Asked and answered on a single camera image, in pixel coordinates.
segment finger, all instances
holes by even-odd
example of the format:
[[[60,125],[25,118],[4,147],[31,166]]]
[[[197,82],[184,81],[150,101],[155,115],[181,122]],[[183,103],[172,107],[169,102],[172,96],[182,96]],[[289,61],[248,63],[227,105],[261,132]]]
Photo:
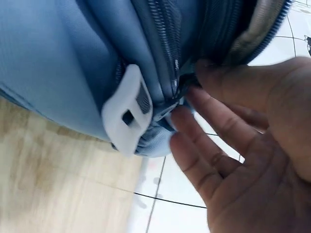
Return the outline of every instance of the finger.
[[[197,147],[202,158],[214,167],[222,177],[230,175],[241,163],[228,157],[203,131],[192,113],[186,107],[172,112],[172,121],[176,128],[184,133]]]
[[[195,145],[182,133],[176,133],[172,136],[170,146],[178,166],[208,206],[223,179],[215,169],[200,157]]]
[[[190,88],[187,99],[217,134],[243,157],[259,133],[201,88]]]
[[[266,114],[238,105],[226,104],[226,106],[236,115],[241,117],[248,125],[258,131],[264,133],[269,128]]]
[[[287,78],[310,63],[309,58],[297,57],[273,66],[217,68],[200,60],[196,71],[202,87],[214,98],[265,112],[269,97],[284,91],[282,86],[287,86]]]

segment hand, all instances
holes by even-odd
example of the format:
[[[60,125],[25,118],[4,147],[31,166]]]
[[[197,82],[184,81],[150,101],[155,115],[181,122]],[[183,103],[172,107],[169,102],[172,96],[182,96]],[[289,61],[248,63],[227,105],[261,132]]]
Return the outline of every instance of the hand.
[[[228,157],[187,108],[172,112],[179,132],[171,149],[207,206],[210,231],[311,232],[311,60],[237,68],[200,61],[197,76],[204,90],[191,88],[188,101],[245,158]]]

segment white tile floor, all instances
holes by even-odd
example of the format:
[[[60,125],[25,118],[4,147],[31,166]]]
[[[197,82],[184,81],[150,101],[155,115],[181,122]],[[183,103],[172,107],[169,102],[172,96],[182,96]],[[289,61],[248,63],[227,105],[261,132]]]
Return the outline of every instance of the white tile floor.
[[[295,56],[310,57],[305,35],[311,37],[311,0],[294,2],[276,37],[251,66],[276,64]],[[205,120],[195,115],[210,137],[229,156],[244,158],[221,140]],[[146,159],[136,188],[128,233],[208,233],[207,210],[172,155]]]

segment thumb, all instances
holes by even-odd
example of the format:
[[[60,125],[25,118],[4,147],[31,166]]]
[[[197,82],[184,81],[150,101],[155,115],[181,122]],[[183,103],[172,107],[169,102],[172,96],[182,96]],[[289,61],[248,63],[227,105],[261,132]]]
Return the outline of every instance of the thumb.
[[[196,72],[203,89],[214,98],[265,113],[271,93],[282,91],[276,87],[287,82],[298,69],[310,65],[311,59],[307,57],[261,67],[216,67],[207,60],[199,60]]]

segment beige floor tile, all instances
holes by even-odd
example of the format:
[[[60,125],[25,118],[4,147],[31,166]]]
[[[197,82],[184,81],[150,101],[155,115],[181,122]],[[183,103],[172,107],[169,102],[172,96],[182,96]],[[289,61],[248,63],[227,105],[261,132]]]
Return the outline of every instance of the beige floor tile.
[[[0,232],[124,232],[141,158],[0,100]]]

